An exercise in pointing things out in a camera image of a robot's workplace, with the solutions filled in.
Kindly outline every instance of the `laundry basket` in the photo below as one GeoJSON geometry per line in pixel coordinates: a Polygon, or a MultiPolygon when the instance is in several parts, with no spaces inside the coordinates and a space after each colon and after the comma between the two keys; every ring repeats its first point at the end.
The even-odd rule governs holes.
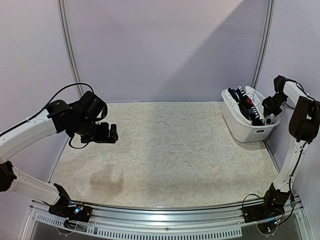
{"type": "Polygon", "coordinates": [[[280,123],[280,117],[272,118],[270,125],[253,126],[238,116],[231,107],[231,102],[227,97],[228,90],[222,91],[223,98],[222,115],[232,134],[232,136],[241,143],[257,142],[265,140],[272,129],[280,123]]]}

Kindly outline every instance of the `wall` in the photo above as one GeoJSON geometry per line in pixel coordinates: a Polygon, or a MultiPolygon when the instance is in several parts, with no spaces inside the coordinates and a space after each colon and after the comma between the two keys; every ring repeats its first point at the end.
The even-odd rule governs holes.
{"type": "MultiPolygon", "coordinates": [[[[0,132],[39,110],[73,82],[56,1],[0,0],[0,132]]],[[[78,98],[70,89],[60,95],[78,98]]],[[[47,181],[66,140],[61,133],[22,150],[10,160],[22,171],[47,181]]],[[[0,193],[0,239],[17,240],[31,198],[0,193]]]]}
{"type": "MultiPolygon", "coordinates": [[[[277,75],[300,82],[311,96],[320,100],[320,1],[275,1],[271,33],[257,90],[266,96],[274,94],[273,79],[277,75]]],[[[288,124],[293,113],[283,108],[282,123],[268,143],[279,166],[288,147],[288,124]]],[[[306,153],[298,170],[294,189],[299,193],[315,240],[320,239],[320,137],[306,153]]]]}
{"type": "Polygon", "coordinates": [[[268,0],[68,0],[80,78],[107,102],[222,101],[251,85],[268,0]]]}

